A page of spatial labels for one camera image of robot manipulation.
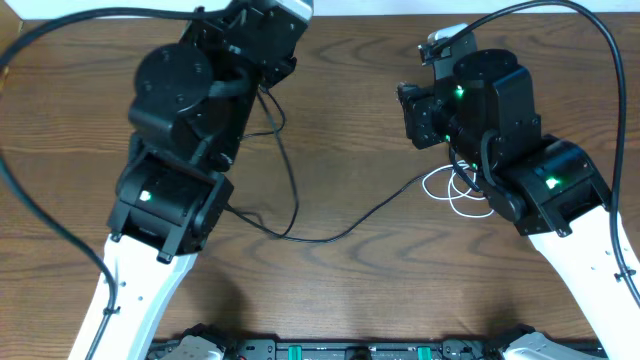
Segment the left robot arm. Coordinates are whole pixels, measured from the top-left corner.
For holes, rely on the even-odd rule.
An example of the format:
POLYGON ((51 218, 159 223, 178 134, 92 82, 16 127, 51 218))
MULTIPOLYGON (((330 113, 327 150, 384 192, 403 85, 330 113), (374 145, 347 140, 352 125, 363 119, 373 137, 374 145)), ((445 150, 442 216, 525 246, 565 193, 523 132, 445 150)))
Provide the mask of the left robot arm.
POLYGON ((260 89, 296 66, 309 1, 232 1, 198 8, 176 43, 134 77, 128 160, 107 225, 106 272, 71 350, 74 359, 141 359, 220 218, 260 89))

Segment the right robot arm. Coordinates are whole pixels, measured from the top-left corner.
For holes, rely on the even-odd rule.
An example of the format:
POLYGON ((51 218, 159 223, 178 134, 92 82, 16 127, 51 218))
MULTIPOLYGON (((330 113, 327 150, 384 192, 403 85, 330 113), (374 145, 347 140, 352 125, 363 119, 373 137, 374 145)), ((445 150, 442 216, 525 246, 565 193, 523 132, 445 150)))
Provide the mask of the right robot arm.
POLYGON ((407 136, 440 143, 476 175, 470 187, 556 270, 610 359, 639 356, 639 306, 618 263, 638 264, 613 193, 578 145, 544 135, 529 71, 500 49, 437 61, 430 87, 397 87, 407 136))

